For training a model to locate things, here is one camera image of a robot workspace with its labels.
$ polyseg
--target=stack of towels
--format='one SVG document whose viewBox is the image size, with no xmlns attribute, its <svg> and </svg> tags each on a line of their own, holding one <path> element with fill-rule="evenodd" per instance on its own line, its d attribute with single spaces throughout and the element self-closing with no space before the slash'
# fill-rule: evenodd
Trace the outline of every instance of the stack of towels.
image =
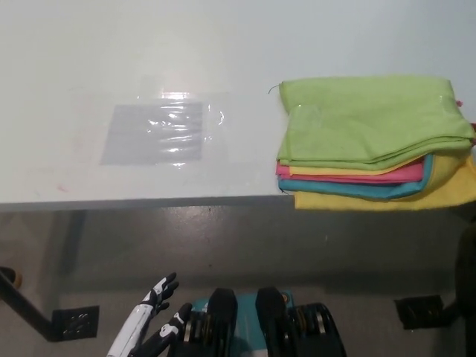
<svg viewBox="0 0 476 357">
<path fill-rule="evenodd" d="M 281 83 L 280 96 L 289 124 L 276 174 L 296 208 L 416 210 L 476 199 L 475 132 L 450 81 L 312 78 Z"/>
</svg>

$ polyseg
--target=loose thread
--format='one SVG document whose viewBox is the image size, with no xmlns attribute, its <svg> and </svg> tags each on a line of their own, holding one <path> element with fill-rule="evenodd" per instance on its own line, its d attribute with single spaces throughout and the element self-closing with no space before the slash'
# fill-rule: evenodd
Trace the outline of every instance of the loose thread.
<svg viewBox="0 0 476 357">
<path fill-rule="evenodd" d="M 268 94 L 270 94 L 271 91 L 272 91 L 274 88 L 279 87 L 279 86 L 280 86 L 280 85 L 278 84 L 277 86 L 271 87 L 271 89 L 269 89 L 269 91 L 268 91 Z"/>
</svg>

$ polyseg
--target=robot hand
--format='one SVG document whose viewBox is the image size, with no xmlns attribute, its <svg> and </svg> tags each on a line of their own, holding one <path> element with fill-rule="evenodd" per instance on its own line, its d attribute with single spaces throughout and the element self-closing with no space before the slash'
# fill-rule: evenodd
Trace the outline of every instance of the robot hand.
<svg viewBox="0 0 476 357">
<path fill-rule="evenodd" d="M 149 294 L 142 300 L 140 305 L 149 305 L 152 307 L 152 318 L 154 318 L 160 311 L 169 307 L 169 303 L 165 303 L 164 300 L 170 298 L 177 287 L 179 282 L 174 281 L 177 277 L 176 273 L 172 273 L 168 277 L 165 277 L 159 281 Z"/>
<path fill-rule="evenodd" d="M 150 336 L 141 346 L 137 346 L 131 351 L 128 357 L 157 357 L 160 355 L 183 331 L 185 324 L 190 318 L 191 311 L 191 303 L 183 305 L 167 324 L 163 325 L 159 331 Z"/>
<path fill-rule="evenodd" d="M 192 306 L 189 303 L 183 305 L 168 324 L 147 340 L 144 345 L 141 345 L 147 333 L 150 321 L 160 311 L 169 307 L 169 303 L 164 301 L 170 298 L 174 290 L 179 286 L 179 283 L 174 281 L 175 278 L 176 273 L 172 273 L 163 278 L 132 310 L 112 344 L 107 355 L 108 357 L 156 357 L 173 341 L 190 317 Z"/>
</svg>

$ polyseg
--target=concrete floor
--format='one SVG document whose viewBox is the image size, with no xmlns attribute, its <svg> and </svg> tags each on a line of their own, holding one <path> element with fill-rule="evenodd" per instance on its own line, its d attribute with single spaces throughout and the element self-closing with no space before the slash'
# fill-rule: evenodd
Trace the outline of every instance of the concrete floor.
<svg viewBox="0 0 476 357">
<path fill-rule="evenodd" d="M 457 239 L 448 211 L 296 212 L 285 206 L 192 207 L 80 213 L 3 213 L 0 264 L 25 275 L 22 291 L 44 312 L 101 306 L 96 339 L 44 342 L 0 302 L 2 356 L 105 356 L 131 308 L 177 271 L 172 309 L 215 287 L 274 284 L 297 303 L 334 315 L 348 356 L 464 356 L 461 323 L 402 330 L 393 300 L 452 299 Z M 72 229 L 68 223 L 73 222 Z M 173 311 L 164 312 L 152 328 Z"/>
</svg>

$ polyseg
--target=white table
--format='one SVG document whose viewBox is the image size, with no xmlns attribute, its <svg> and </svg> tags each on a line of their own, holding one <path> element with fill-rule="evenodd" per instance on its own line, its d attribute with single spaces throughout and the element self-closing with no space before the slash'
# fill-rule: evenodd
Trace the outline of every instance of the white table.
<svg viewBox="0 0 476 357">
<path fill-rule="evenodd" d="M 472 0 L 1 1 L 0 209 L 289 199 L 272 86 L 435 74 L 476 118 L 475 18 Z M 104 162 L 114 110 L 163 97 L 210 105 L 196 155 Z"/>
</svg>

